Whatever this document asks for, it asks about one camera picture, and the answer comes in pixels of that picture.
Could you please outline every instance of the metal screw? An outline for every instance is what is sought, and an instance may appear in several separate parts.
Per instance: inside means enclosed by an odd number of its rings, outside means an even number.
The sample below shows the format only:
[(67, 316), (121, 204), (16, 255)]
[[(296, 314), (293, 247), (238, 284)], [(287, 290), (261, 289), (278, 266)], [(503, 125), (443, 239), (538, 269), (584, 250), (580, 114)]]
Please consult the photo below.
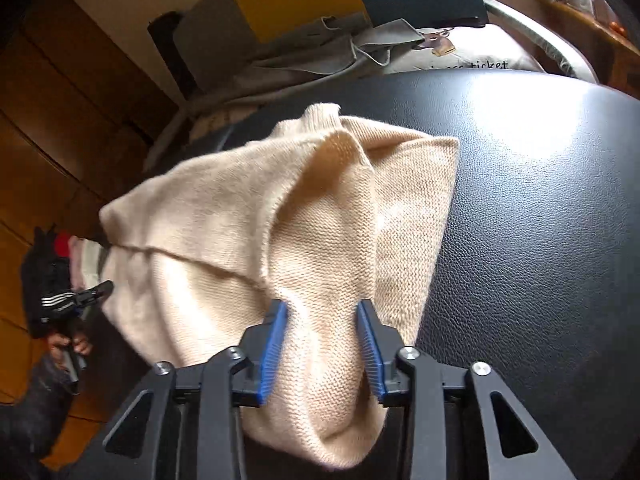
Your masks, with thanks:
[(398, 353), (400, 354), (401, 358), (407, 359), (409, 361), (417, 359), (420, 355), (420, 351), (412, 346), (404, 346), (399, 350)]
[(229, 348), (226, 349), (226, 351), (229, 352), (229, 355), (234, 360), (242, 359), (244, 357), (244, 353), (242, 353), (242, 350), (240, 349), (239, 346), (230, 346)]
[(491, 373), (491, 367), (487, 363), (478, 361), (471, 365), (471, 369), (480, 376), (489, 375)]
[(174, 366), (168, 361), (160, 361), (154, 364), (154, 372), (156, 375), (167, 375), (173, 369)]

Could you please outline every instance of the person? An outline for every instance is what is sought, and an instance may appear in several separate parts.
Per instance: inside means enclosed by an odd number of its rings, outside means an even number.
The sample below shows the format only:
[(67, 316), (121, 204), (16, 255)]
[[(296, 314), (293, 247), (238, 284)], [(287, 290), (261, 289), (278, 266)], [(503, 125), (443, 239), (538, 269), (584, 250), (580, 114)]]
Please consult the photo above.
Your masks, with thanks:
[[(0, 404), (0, 480), (62, 480), (58, 472), (40, 462), (49, 455), (71, 407), (71, 380), (65, 369), (63, 348), (69, 338), (51, 332), (49, 352), (31, 370), (24, 396), (15, 404)], [(83, 333), (74, 336), (74, 350), (87, 356), (92, 345)]]

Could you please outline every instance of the gray cloth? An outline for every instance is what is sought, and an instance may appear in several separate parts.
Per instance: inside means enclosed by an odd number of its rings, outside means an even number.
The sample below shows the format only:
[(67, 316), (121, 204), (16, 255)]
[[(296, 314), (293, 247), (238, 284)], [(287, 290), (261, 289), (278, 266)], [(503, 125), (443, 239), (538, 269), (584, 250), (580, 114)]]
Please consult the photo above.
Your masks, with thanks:
[(191, 98), (149, 150), (152, 168), (184, 121), (230, 104), (262, 105), (318, 84), (379, 73), (392, 57), (424, 41), (405, 20), (367, 27), (366, 18), (321, 18), (260, 47), (251, 62), (211, 92)]

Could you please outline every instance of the black leather surface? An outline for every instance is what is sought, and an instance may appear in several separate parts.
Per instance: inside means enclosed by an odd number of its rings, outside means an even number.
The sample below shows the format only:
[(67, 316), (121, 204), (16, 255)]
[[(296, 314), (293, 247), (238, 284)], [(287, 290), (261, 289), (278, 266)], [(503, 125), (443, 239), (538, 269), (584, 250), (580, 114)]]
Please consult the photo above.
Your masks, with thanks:
[(640, 102), (561, 76), (413, 72), (270, 105), (225, 149), (314, 102), (460, 138), (417, 345), (493, 364), (578, 479), (612, 477), (640, 435)]

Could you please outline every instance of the beige sweater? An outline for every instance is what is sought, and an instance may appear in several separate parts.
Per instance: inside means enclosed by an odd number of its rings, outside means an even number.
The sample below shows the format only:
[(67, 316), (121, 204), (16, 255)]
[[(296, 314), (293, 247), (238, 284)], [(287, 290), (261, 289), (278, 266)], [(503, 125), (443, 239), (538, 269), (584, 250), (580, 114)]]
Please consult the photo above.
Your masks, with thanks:
[(310, 106), (266, 140), (193, 158), (105, 206), (104, 310), (149, 362), (201, 363), (289, 305), (254, 439), (332, 468), (359, 463), (385, 411), (368, 391), (354, 307), (417, 334), (455, 181), (458, 141)]

